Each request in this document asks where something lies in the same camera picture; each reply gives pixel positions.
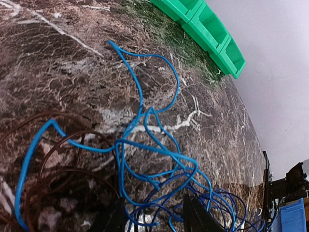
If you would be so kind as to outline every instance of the marble surface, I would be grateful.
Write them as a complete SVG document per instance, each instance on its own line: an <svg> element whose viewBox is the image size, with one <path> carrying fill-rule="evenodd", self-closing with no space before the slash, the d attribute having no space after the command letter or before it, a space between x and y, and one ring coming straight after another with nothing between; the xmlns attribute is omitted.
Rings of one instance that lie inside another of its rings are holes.
<svg viewBox="0 0 309 232"><path fill-rule="evenodd" d="M111 140L119 138L137 112L139 97L127 68L107 40L130 52L161 54L172 61L181 79L175 105L160 115L163 125L179 142L182 153L198 161L215 188L225 188L246 202L248 219L255 221L263 205L265 159L232 80L203 80L199 68L187 66L172 48L151 37L149 25L120 11L120 2L0 0L0 132L38 112L58 110L79 116L89 129L107 134ZM142 84L144 107L166 106L176 87L168 65L156 58L128 60ZM1 145L0 173L13 192L31 138L46 120L32 122ZM66 132L78 128L65 120L60 125ZM158 132L153 118L149 125L165 146L175 149ZM152 144L141 126L130 139ZM33 184L37 167L55 140L52 132L44 135L26 188ZM87 142L99 143L93 137ZM50 167L69 165L75 153L72 149L58 151ZM84 152L79 165L109 174L110 157ZM143 173L173 165L166 157L130 147L127 160L133 170ZM151 190L131 177L126 182L128 193L137 201ZM93 218L78 212L65 220L67 224L60 222L59 231L85 231L89 226L82 223ZM10 231L10 227L0 226L0 230ZM170 230L162 224L157 231Z"/></svg>

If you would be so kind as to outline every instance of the green storage bin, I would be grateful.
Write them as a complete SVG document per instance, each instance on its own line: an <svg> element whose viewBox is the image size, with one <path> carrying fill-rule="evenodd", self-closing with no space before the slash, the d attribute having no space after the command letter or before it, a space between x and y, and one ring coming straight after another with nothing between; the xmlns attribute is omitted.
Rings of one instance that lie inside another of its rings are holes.
<svg viewBox="0 0 309 232"><path fill-rule="evenodd" d="M231 74L235 79L240 76L246 65L244 57L231 36L219 54L210 53L210 56L224 74Z"/></svg>
<svg viewBox="0 0 309 232"><path fill-rule="evenodd" d="M203 1L191 21L182 28L205 51L219 54L229 38L229 33L218 16Z"/></svg>
<svg viewBox="0 0 309 232"><path fill-rule="evenodd" d="M175 22L188 23L204 0L150 0Z"/></svg>

